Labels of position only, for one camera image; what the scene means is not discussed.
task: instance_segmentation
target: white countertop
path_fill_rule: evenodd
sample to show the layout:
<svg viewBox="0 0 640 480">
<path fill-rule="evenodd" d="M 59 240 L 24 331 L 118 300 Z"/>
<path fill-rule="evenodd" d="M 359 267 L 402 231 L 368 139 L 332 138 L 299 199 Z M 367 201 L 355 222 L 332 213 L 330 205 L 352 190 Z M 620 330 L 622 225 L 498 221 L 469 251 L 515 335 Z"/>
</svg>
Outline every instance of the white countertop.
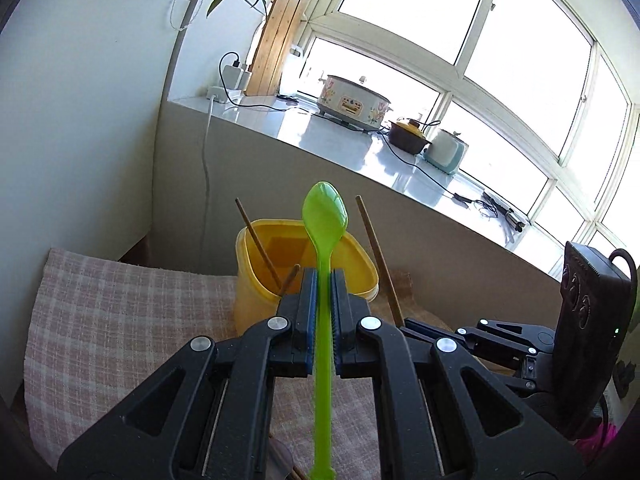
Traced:
<svg viewBox="0 0 640 480">
<path fill-rule="evenodd" d="M 205 114 L 209 111 L 209 101 L 204 97 L 184 98 L 175 103 Z M 497 219 L 483 215 L 476 204 L 466 206 L 450 198 L 443 189 L 406 162 L 416 164 L 451 193 L 456 192 L 472 200 L 479 199 L 482 188 L 463 174 L 447 175 L 420 156 L 410 155 L 395 146 L 387 146 L 380 134 L 355 132 L 313 116 L 312 113 L 318 109 L 306 103 L 300 105 L 305 110 L 287 107 L 275 97 L 245 97 L 242 104 L 267 104 L 283 110 L 290 109 L 276 112 L 267 108 L 238 108 L 232 104 L 215 103 L 212 116 L 245 126 L 355 171 L 439 211 L 507 250 L 515 251 L 518 237 L 527 234 L 526 229 L 522 234 L 514 232 L 502 217 Z M 538 264 L 541 255 L 531 258 L 526 254 L 521 256 L 542 269 Z"/>
</svg>

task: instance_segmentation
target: white window frame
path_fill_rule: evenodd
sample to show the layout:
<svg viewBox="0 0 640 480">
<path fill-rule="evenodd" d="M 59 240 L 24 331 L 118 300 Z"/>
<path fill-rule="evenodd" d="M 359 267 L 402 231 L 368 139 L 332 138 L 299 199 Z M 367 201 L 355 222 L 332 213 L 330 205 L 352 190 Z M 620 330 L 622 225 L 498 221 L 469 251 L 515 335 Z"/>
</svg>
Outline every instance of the white window frame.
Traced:
<svg viewBox="0 0 640 480">
<path fill-rule="evenodd" d="M 342 1 L 305 0 L 305 13 L 296 35 L 296 43 L 303 48 L 306 54 L 316 38 L 328 40 L 378 60 L 437 90 L 440 92 L 440 97 L 433 107 L 430 120 L 441 120 L 451 102 L 457 102 L 507 139 L 547 176 L 547 183 L 538 200 L 530 211 L 524 212 L 529 216 L 532 224 L 535 224 L 536 217 L 551 192 L 558 187 L 584 219 L 574 241 L 588 243 L 594 233 L 600 231 L 616 247 L 624 247 L 622 241 L 602 224 L 602 219 L 609 209 L 622 179 L 638 128 L 640 106 L 632 104 L 606 53 L 594 35 L 564 0 L 553 1 L 574 22 L 590 43 L 591 55 L 582 90 L 582 99 L 578 104 L 567 140 L 559 155 L 556 155 L 540 137 L 498 99 L 464 77 L 488 13 L 491 11 L 493 0 L 479 1 L 454 64 L 449 64 L 432 52 L 388 30 L 338 12 Z M 595 76 L 597 71 L 602 68 L 599 66 L 600 59 L 605 60 L 616 78 L 626 99 L 627 108 L 624 129 L 618 141 L 612 165 L 596 200 L 592 202 L 581 189 L 567 164 L 580 139 L 584 119 L 593 97 Z M 538 228 L 547 234 L 543 228 L 539 226 Z"/>
</svg>

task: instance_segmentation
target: small appliance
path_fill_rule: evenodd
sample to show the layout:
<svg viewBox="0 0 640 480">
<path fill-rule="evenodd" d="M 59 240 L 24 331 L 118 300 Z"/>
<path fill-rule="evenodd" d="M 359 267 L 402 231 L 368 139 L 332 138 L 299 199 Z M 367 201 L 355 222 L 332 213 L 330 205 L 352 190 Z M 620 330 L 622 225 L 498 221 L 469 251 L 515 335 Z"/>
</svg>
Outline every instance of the small appliance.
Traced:
<svg viewBox="0 0 640 480">
<path fill-rule="evenodd" d="M 439 129 L 430 145 L 422 152 L 424 160 L 447 174 L 455 173 L 469 147 L 459 135 L 458 132 L 450 133 Z"/>
<path fill-rule="evenodd" d="M 409 119 L 407 123 L 402 121 L 391 121 L 389 130 L 389 142 L 411 155 L 418 155 L 429 143 L 424 138 L 424 133 L 420 129 L 420 123 L 415 119 Z"/>
<path fill-rule="evenodd" d="M 389 105 L 386 97 L 337 75 L 326 77 L 318 98 L 321 115 L 327 113 L 366 132 L 380 129 Z"/>
</svg>

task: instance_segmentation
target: chopstick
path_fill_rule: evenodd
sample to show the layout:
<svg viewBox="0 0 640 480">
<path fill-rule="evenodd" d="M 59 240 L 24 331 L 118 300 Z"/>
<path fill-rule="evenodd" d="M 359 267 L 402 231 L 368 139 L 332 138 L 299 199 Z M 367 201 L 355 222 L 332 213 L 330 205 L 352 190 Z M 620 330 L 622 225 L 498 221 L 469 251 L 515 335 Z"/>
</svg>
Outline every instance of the chopstick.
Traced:
<svg viewBox="0 0 640 480">
<path fill-rule="evenodd" d="M 269 272 L 271 273 L 271 277 L 273 278 L 273 281 L 276 283 L 276 288 L 278 290 L 280 290 L 282 288 L 282 282 L 280 281 L 280 278 L 278 277 L 278 273 L 276 272 L 276 268 L 273 266 L 273 263 L 271 262 L 269 256 L 267 255 L 267 251 L 264 250 L 264 247 L 262 246 L 262 243 L 260 242 L 260 238 L 258 238 L 258 235 L 255 232 L 254 226 L 251 225 L 251 221 L 249 220 L 249 217 L 244 212 L 244 207 L 242 207 L 242 203 L 240 202 L 239 198 L 236 198 L 236 205 L 238 206 L 240 214 L 242 215 L 242 220 L 244 220 L 244 224 L 246 225 L 247 230 L 251 234 L 251 238 L 254 239 L 255 245 L 256 245 L 256 247 L 258 247 L 258 251 L 260 252 L 260 256 L 262 256 L 262 259 L 264 260 L 264 263 L 267 265 L 267 268 L 269 269 Z"/>
<path fill-rule="evenodd" d="M 275 438 L 271 431 L 269 432 L 269 438 Z M 291 472 L 291 476 L 293 476 L 294 480 L 309 480 L 306 475 L 300 470 L 300 468 L 294 463 L 293 471 Z"/>
<path fill-rule="evenodd" d="M 382 249 L 380 248 L 378 237 L 376 236 L 376 232 L 373 230 L 373 225 L 371 224 L 371 220 L 369 219 L 367 208 L 365 207 L 360 195 L 356 197 L 356 202 L 358 204 L 358 209 L 360 210 L 360 215 L 362 216 L 364 228 L 366 229 L 367 236 L 369 237 L 371 249 L 373 249 L 373 255 L 376 259 L 378 274 L 380 276 L 380 282 L 382 283 L 382 290 L 385 293 L 387 301 L 389 303 L 389 307 L 391 308 L 391 314 L 394 317 L 394 323 L 398 328 L 400 328 L 401 326 L 404 326 L 404 318 L 402 317 L 402 310 L 400 309 L 400 303 L 398 301 L 398 296 L 396 296 L 394 284 L 391 281 L 391 275 L 389 275 L 389 269 L 386 266 L 385 257 L 382 254 Z"/>
<path fill-rule="evenodd" d="M 296 276 L 298 275 L 299 271 L 300 271 L 300 264 L 295 264 L 293 267 L 291 267 L 291 270 L 289 271 L 287 277 L 284 279 L 284 282 L 282 283 L 282 286 L 280 287 L 278 296 L 284 296 L 287 289 L 291 286 L 291 283 L 293 282 L 293 280 L 296 279 Z"/>
</svg>

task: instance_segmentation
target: pink object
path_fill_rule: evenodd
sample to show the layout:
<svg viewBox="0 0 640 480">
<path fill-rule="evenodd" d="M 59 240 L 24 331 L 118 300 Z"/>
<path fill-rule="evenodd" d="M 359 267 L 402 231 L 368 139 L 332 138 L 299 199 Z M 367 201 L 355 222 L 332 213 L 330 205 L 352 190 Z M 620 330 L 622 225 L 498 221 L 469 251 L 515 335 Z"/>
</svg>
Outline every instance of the pink object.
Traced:
<svg viewBox="0 0 640 480">
<path fill-rule="evenodd" d="M 585 463 L 590 463 L 596 457 L 598 446 L 600 445 L 600 439 L 602 438 L 603 428 L 603 425 L 600 424 L 596 432 L 589 438 L 582 438 L 574 444 L 575 449 L 580 452 Z M 606 431 L 607 434 L 605 436 L 602 449 L 607 447 L 618 433 L 618 430 L 613 424 L 609 424 Z"/>
</svg>

